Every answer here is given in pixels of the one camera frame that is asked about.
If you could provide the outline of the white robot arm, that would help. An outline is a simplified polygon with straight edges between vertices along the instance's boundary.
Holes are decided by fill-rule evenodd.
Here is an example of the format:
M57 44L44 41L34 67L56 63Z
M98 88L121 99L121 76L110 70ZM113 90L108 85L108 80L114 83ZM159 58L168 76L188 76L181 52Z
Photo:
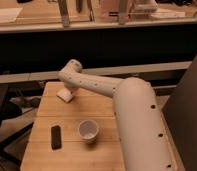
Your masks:
M176 171L168 136L151 84L143 79L88 75L72 59L58 73L69 98L83 88L113 99L126 171Z

